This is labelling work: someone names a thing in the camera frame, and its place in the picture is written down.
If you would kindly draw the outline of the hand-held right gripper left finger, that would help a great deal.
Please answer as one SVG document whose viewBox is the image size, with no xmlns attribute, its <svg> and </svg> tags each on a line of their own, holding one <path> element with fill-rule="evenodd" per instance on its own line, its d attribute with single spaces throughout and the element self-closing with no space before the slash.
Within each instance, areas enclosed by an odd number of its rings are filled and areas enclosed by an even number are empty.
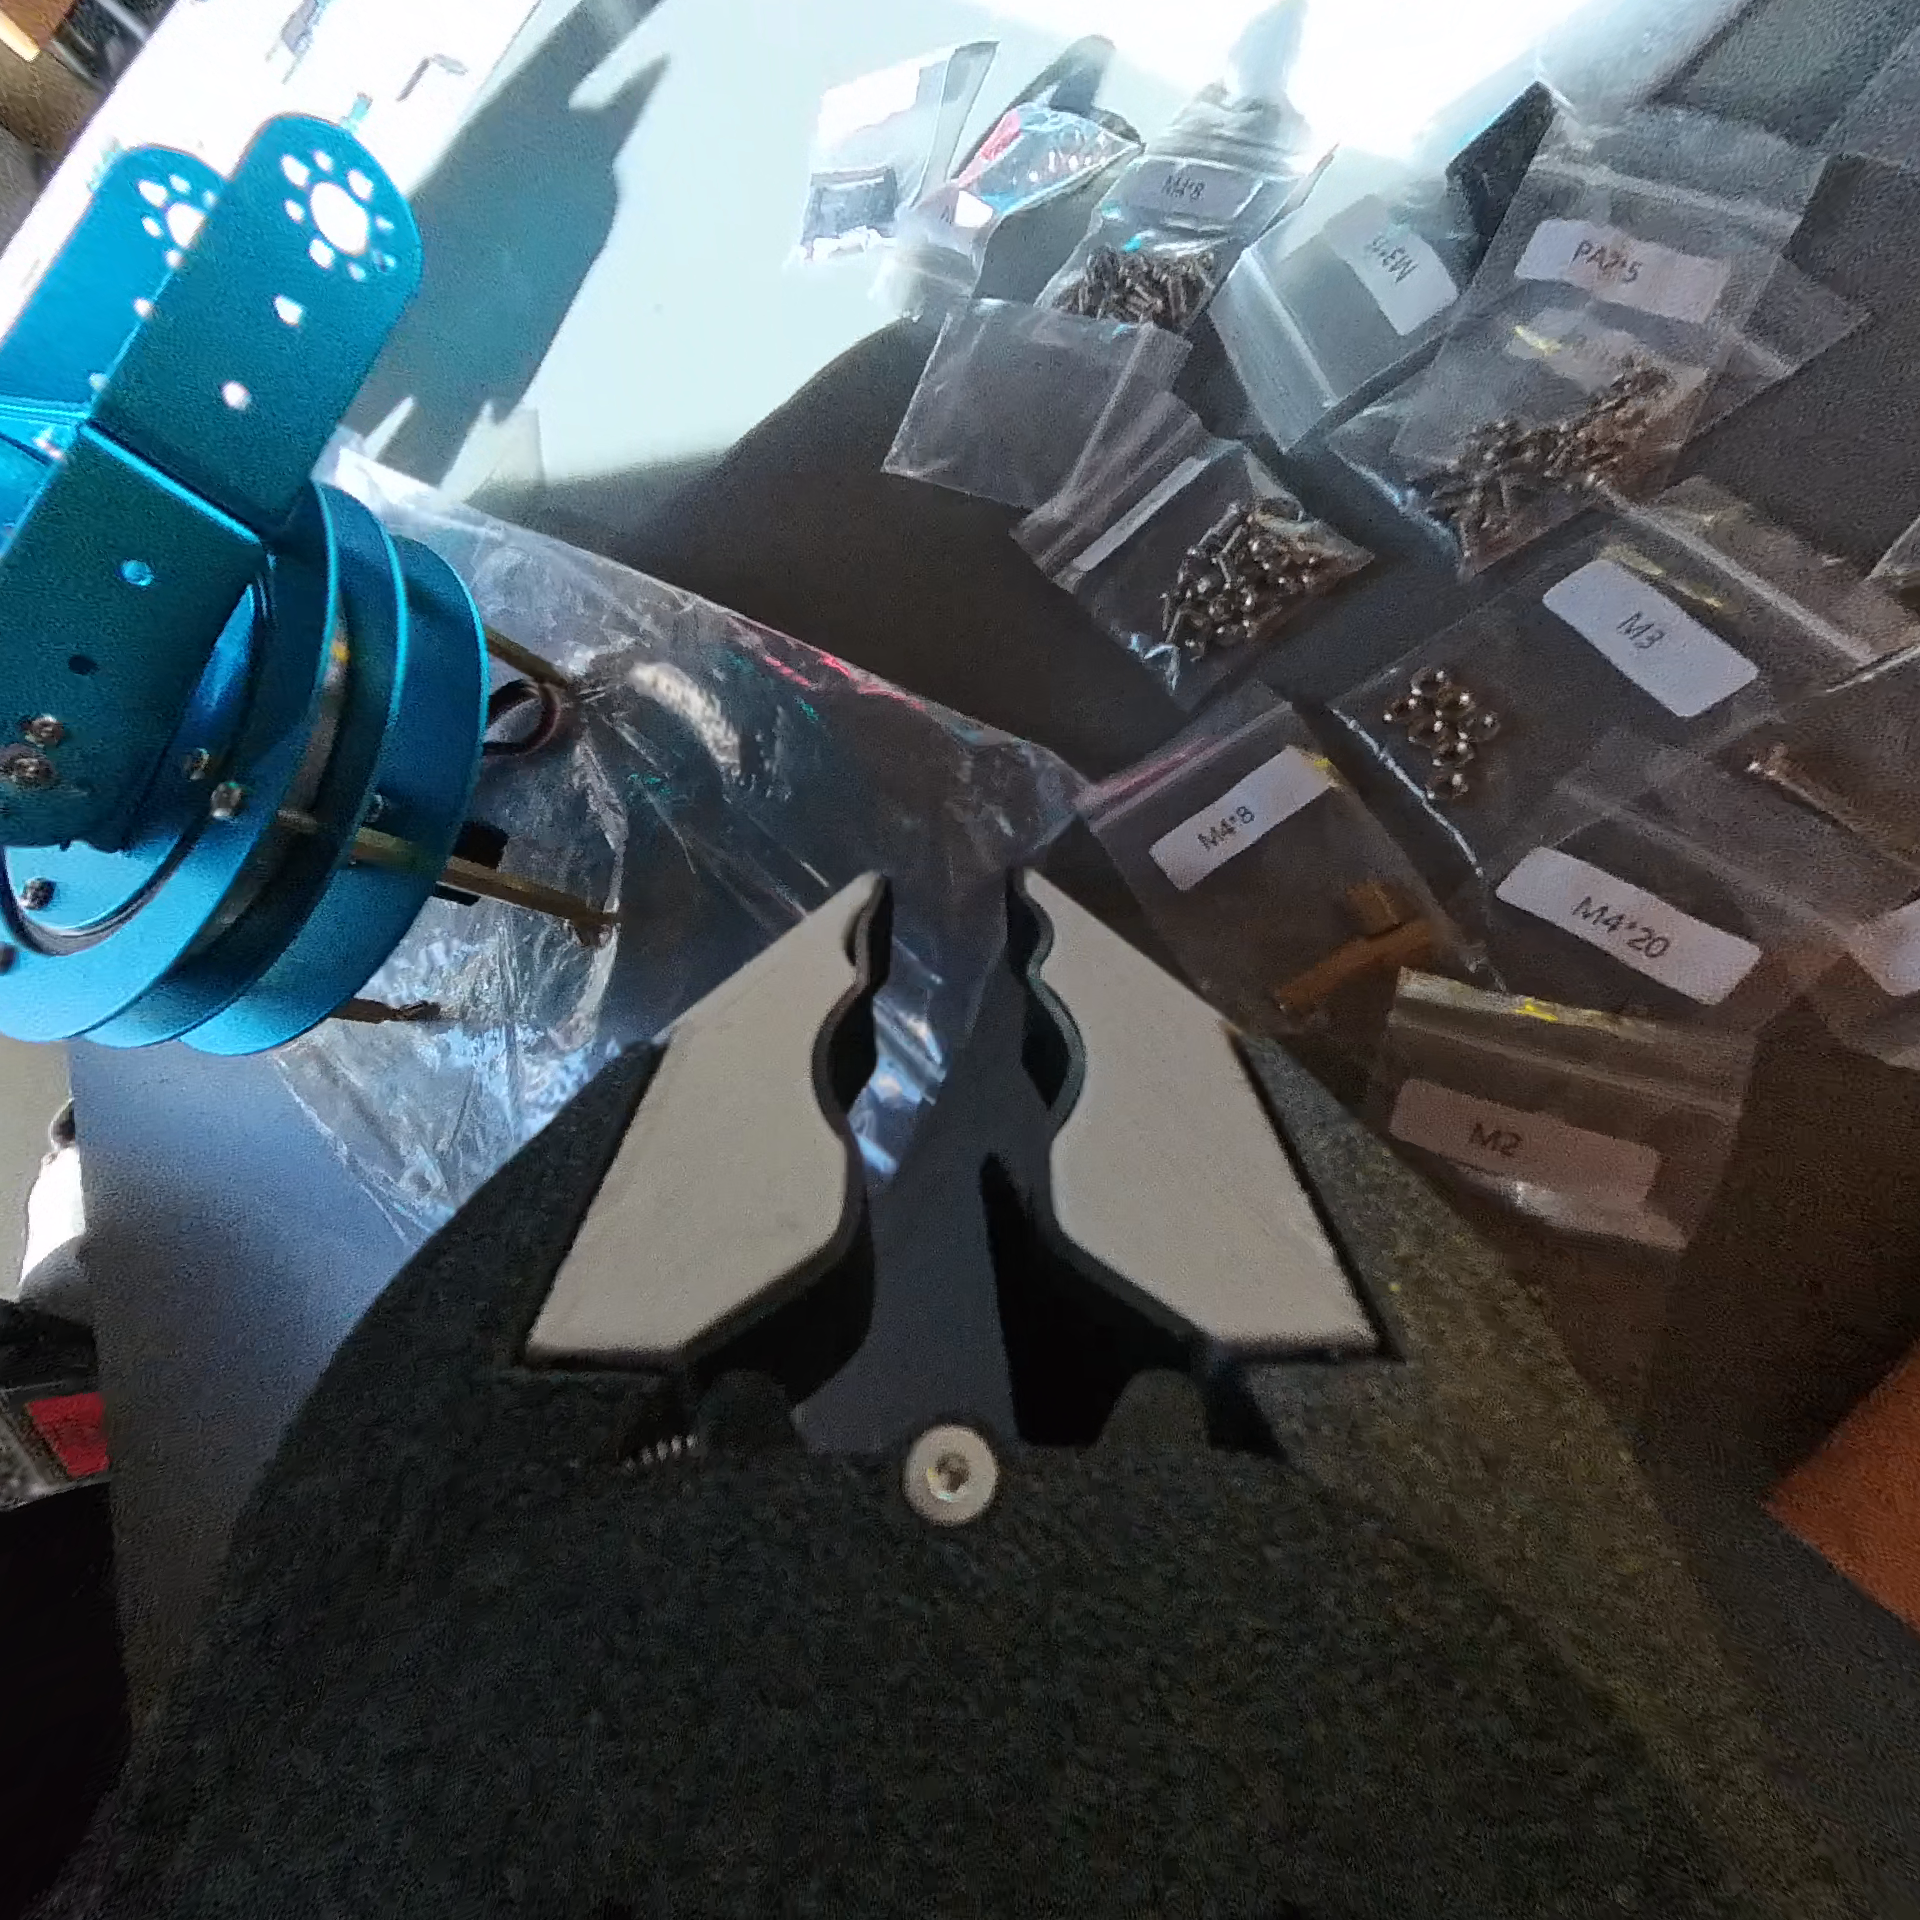
<svg viewBox="0 0 1920 1920">
<path fill-rule="evenodd" d="M 542 1364 L 845 1364 L 873 1320 L 851 1105 L 892 888 L 858 875 L 698 999 L 534 1316 Z"/>
</svg>

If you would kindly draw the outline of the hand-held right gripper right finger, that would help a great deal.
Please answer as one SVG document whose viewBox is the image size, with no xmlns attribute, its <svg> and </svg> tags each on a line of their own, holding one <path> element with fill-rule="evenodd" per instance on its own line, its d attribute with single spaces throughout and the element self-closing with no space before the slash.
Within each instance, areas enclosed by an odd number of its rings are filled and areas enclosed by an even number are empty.
<svg viewBox="0 0 1920 1920">
<path fill-rule="evenodd" d="M 1014 875 L 1009 928 L 1051 1245 L 1210 1355 L 1377 1353 L 1377 1318 L 1231 1021 L 1038 870 Z"/>
</svg>

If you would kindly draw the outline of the large clear plastic bag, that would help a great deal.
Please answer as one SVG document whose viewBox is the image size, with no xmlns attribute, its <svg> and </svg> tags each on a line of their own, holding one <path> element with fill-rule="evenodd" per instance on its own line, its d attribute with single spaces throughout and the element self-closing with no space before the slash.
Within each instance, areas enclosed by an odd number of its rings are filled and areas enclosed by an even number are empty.
<svg viewBox="0 0 1920 1920">
<path fill-rule="evenodd" d="M 338 436 L 319 477 L 443 558 L 487 623 L 575 688 L 561 743 L 492 764 L 507 870 L 614 907 L 588 945 L 503 902 L 430 902 L 371 983 L 436 1019 L 327 1021 L 276 1069 L 338 1164 L 419 1245 L 617 1052 L 652 1039 L 862 873 L 889 883 L 878 1068 L 851 1124 L 895 1176 L 966 1041 L 1003 883 L 1083 780 L 1058 755 L 721 607 L 526 533 Z"/>
</svg>

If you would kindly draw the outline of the blue toy robot arm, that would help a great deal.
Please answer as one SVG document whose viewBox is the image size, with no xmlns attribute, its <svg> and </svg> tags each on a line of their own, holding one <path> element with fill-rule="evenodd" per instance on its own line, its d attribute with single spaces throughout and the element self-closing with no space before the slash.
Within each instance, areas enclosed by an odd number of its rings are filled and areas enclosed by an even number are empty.
<svg viewBox="0 0 1920 1920">
<path fill-rule="evenodd" d="M 430 899 L 617 924 L 474 817 L 569 681 L 316 476 L 421 267 L 362 140 L 291 112 L 226 176 L 124 151 L 4 329 L 7 1039 L 250 1055 L 433 1016 L 362 1001 Z"/>
</svg>

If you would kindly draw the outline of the white desk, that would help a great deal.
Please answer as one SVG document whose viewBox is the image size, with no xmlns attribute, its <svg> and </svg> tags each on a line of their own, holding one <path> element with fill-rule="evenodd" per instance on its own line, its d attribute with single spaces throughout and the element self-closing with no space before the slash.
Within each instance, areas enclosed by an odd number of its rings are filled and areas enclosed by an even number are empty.
<svg viewBox="0 0 1920 1920">
<path fill-rule="evenodd" d="M 426 276 L 373 387 L 397 468 L 438 480 L 487 409 L 530 405 L 545 477 L 482 502 L 700 591 L 1107 777 L 1179 726 L 1156 683 L 1046 587 L 986 502 L 879 472 L 929 337 L 859 257 L 790 271 L 826 84 L 999 37 L 1021 73 L 1114 39 L 1110 101 L 1174 105 L 1173 60 L 1241 4 L 1020 15 L 989 4 L 542 4 L 426 177 Z M 153 1688 L 295 1406 L 397 1262 L 394 1228 L 266 1060 L 82 1052 L 74 1065 L 103 1374 L 124 1462 L 129 1665 Z M 1761 1659 L 1910 1653 L 1767 1513 L 1764 1491 L 1916 1336 L 1914 1081 L 1810 1023 L 1762 1052 L 1758 1131 L 1708 1238 L 1654 1260 L 1541 1254 L 1577 1364 L 1625 1408 L 1665 1510 Z"/>
</svg>

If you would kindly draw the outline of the group of small screw bags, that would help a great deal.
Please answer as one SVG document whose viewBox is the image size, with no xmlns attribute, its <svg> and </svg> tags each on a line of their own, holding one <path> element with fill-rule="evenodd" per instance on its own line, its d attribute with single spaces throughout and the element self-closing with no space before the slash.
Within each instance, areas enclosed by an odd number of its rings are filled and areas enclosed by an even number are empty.
<svg viewBox="0 0 1920 1920">
<path fill-rule="evenodd" d="M 1916 720 L 1916 641 L 1778 523 L 1807 477 L 1838 515 L 1873 349 L 1733 432 L 1742 486 L 1693 468 L 1573 512 L 1529 447 L 1420 470 L 1495 560 L 1475 598 L 1428 564 L 1339 591 L 1286 663 L 1089 795 L 1089 823 L 1182 971 L 1286 1039 L 1415 1160 L 1545 1225 L 1681 1253 L 1733 1156 L 1761 1029 L 1803 983 L 1878 988 L 1838 939 L 1903 884 L 1761 777 L 1723 772 L 1866 672 L 1870 772 Z"/>
</svg>

